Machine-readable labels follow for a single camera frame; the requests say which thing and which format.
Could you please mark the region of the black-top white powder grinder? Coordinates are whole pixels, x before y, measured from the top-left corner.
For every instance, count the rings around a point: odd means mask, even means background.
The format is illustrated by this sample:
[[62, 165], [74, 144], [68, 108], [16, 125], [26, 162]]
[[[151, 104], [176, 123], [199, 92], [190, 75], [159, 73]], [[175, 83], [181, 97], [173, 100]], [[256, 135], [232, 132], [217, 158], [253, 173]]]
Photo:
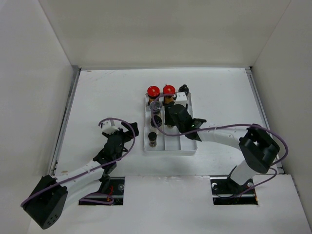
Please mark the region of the black-top white powder grinder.
[[161, 128], [162, 126], [162, 118], [159, 115], [154, 115], [150, 119], [150, 127], [152, 129]]

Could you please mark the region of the red-lid sauce jar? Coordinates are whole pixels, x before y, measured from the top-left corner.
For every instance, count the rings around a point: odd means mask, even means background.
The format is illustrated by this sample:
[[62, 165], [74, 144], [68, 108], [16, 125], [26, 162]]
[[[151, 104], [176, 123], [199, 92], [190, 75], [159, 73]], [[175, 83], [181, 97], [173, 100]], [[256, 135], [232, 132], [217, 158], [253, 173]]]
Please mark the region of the red-lid sauce jar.
[[159, 97], [160, 89], [157, 86], [152, 85], [148, 87], [147, 95], [148, 95], [148, 104], [150, 105], [157, 97]]
[[163, 87], [163, 104], [168, 105], [171, 102], [174, 102], [174, 95], [176, 93], [176, 89], [174, 86], [166, 84]]

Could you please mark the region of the black-top brown chunk grinder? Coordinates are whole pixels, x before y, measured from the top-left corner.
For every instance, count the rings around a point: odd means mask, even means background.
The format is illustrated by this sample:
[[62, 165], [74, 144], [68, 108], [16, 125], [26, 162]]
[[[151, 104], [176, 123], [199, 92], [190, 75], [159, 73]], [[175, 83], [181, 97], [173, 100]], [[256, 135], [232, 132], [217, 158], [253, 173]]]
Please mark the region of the black-top brown chunk grinder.
[[182, 86], [179, 87], [178, 89], [179, 92], [184, 92], [185, 95], [188, 95], [190, 90], [186, 84], [183, 84]]

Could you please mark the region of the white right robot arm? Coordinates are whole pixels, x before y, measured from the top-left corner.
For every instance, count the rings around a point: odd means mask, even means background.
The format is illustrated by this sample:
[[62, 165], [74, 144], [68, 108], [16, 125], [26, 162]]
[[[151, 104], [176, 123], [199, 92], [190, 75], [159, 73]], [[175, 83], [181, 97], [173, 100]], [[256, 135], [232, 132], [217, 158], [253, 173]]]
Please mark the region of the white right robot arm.
[[181, 134], [190, 140], [214, 142], [238, 149], [244, 160], [232, 169], [226, 187], [239, 192], [256, 174], [265, 174], [280, 151], [280, 147], [260, 125], [222, 128], [208, 125], [207, 121], [193, 118], [181, 104], [169, 108], [168, 114]]

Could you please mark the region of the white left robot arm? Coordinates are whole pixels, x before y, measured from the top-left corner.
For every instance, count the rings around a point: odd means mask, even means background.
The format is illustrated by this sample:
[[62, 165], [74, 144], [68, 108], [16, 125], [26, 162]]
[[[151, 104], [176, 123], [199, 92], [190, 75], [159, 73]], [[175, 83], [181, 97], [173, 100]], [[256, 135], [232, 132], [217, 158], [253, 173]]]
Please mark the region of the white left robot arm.
[[72, 202], [85, 200], [93, 193], [105, 194], [109, 190], [110, 173], [117, 162], [130, 150], [125, 147], [135, 142], [139, 135], [137, 122], [106, 118], [99, 122], [102, 135], [107, 142], [98, 154], [86, 165], [61, 176], [43, 176], [29, 197], [21, 203], [23, 210], [43, 229], [48, 229], [60, 218], [64, 209]]

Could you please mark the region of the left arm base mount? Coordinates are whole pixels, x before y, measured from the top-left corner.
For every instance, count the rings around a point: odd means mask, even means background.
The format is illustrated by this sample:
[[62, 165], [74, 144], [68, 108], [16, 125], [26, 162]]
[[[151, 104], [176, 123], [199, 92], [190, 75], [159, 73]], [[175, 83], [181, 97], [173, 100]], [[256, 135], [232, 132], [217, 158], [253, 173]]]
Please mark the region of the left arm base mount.
[[97, 192], [81, 199], [80, 206], [121, 206], [124, 200], [125, 177], [111, 177], [102, 181]]

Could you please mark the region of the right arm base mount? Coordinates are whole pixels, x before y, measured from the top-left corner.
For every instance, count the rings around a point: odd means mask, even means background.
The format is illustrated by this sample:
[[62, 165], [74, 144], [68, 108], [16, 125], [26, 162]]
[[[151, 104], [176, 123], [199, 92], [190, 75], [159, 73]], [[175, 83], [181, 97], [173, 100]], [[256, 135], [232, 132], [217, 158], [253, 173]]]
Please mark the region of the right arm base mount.
[[210, 183], [214, 205], [258, 205], [255, 189], [248, 190], [254, 185], [252, 178], [244, 185], [226, 177], [211, 177]]

